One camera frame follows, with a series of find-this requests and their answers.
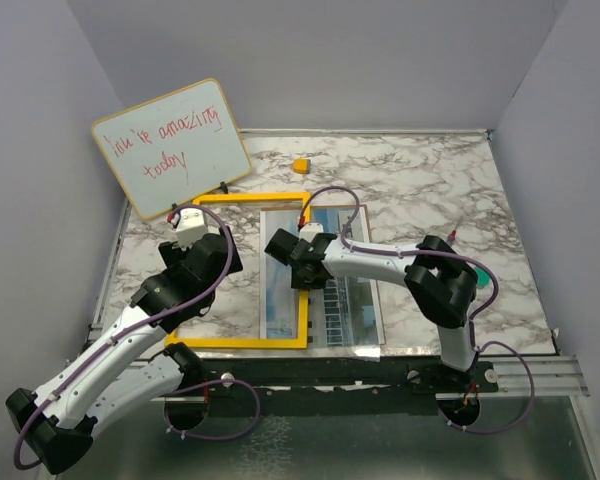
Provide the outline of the small whiteboard yellow rim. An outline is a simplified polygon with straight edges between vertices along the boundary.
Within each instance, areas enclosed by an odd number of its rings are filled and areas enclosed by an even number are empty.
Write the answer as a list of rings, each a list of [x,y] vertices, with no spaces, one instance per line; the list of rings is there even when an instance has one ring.
[[[96,121],[91,133],[143,219],[252,171],[224,92],[213,78]]]

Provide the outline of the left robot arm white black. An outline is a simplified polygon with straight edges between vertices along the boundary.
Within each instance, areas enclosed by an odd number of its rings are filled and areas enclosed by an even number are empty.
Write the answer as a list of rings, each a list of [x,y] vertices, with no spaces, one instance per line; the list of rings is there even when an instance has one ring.
[[[119,375],[150,346],[184,321],[202,316],[222,280],[242,264],[227,227],[206,233],[190,247],[160,246],[165,269],[144,280],[114,324],[62,372],[30,390],[18,388],[6,400],[35,466],[52,474],[71,468],[89,450],[96,428],[121,408],[112,395]]]

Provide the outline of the yellow picture frame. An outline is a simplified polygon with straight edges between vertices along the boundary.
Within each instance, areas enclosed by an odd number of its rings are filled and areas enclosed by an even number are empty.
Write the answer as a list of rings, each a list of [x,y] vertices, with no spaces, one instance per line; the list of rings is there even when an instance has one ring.
[[[180,210],[199,207],[205,204],[225,203],[276,203],[282,201],[299,202],[305,208],[300,214],[304,220],[310,219],[308,192],[283,192],[283,193],[230,193],[219,195],[201,195],[192,200],[190,204],[182,204],[174,208],[169,214],[172,218]],[[177,331],[169,334],[165,345],[178,342],[184,343],[192,349],[305,349],[308,345],[309,323],[309,293],[299,290],[297,294],[297,336],[295,338],[189,338]]]

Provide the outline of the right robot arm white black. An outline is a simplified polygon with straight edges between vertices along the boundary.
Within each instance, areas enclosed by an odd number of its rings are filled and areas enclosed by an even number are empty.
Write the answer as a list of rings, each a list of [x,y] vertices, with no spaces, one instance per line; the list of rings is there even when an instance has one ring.
[[[329,280],[349,277],[407,288],[421,314],[437,327],[441,383],[461,391],[474,381],[477,352],[468,310],[477,274],[441,238],[428,235],[414,246],[389,246],[322,232],[306,240],[280,228],[265,253],[291,268],[294,289],[323,289]]]

